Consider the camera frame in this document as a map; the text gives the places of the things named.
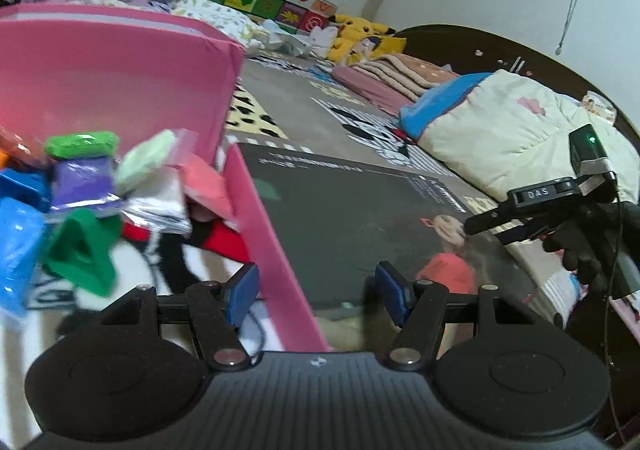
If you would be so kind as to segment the black gloved right hand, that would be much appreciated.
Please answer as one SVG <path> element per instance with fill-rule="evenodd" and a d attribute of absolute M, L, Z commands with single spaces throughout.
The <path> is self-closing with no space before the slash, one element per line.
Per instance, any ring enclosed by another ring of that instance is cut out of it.
<path fill-rule="evenodd" d="M 630 202 L 582 207 L 542 241 L 562 251 L 563 267 L 598 296 L 623 298 L 639 289 L 639 206 Z"/>

